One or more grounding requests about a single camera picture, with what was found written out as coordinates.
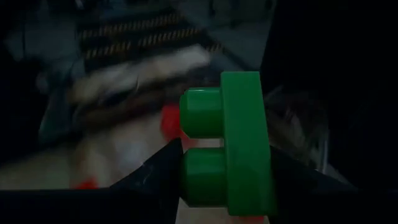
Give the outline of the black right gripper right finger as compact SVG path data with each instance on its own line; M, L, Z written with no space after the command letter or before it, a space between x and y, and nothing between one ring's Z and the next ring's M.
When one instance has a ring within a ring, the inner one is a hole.
M271 147L277 213L271 223L397 223L397 190L363 190Z

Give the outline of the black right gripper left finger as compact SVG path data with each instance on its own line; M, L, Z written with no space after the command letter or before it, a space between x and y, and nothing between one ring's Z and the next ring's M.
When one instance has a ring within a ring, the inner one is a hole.
M109 187L3 190L1 223L175 223L182 156L174 139Z

